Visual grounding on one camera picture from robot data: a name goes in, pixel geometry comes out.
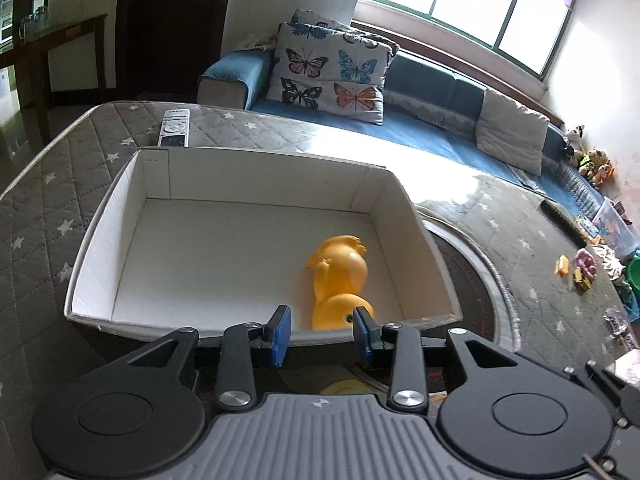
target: pink toy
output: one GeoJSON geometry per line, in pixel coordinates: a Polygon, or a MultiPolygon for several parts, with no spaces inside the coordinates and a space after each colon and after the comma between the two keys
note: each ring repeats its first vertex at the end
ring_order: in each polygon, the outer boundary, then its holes
{"type": "Polygon", "coordinates": [[[575,253],[576,264],[582,269],[586,278],[596,279],[596,262],[587,249],[580,249],[575,253]]]}

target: white remote control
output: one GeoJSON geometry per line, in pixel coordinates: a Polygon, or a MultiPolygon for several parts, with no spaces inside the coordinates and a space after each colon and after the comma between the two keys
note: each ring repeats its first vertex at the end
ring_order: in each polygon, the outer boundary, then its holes
{"type": "Polygon", "coordinates": [[[190,116],[186,108],[167,110],[160,125],[158,146],[188,146],[190,116]]]}

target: orange toy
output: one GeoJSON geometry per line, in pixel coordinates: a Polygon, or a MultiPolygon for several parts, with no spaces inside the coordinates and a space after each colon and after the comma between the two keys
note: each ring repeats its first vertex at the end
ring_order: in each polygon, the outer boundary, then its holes
{"type": "Polygon", "coordinates": [[[373,316],[373,307],[358,296],[369,274],[363,258],[366,252],[359,238],[344,235],[325,240],[309,258],[307,268],[316,268],[313,330],[350,328],[351,313],[357,306],[364,306],[373,316]]]}

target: green bowl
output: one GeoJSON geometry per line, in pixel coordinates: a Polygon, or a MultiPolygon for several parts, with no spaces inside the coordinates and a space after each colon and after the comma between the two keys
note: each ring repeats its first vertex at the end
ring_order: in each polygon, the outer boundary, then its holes
{"type": "Polygon", "coordinates": [[[636,297],[640,298],[640,258],[634,258],[627,264],[626,280],[630,283],[636,297]]]}

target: clear plastic container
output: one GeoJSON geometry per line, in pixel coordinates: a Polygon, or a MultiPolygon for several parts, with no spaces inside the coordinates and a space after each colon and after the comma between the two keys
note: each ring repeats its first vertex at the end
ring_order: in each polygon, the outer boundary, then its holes
{"type": "Polygon", "coordinates": [[[608,199],[600,206],[593,224],[599,229],[604,243],[616,252],[621,262],[626,262],[634,255],[638,247],[636,233],[626,226],[608,199]]]}

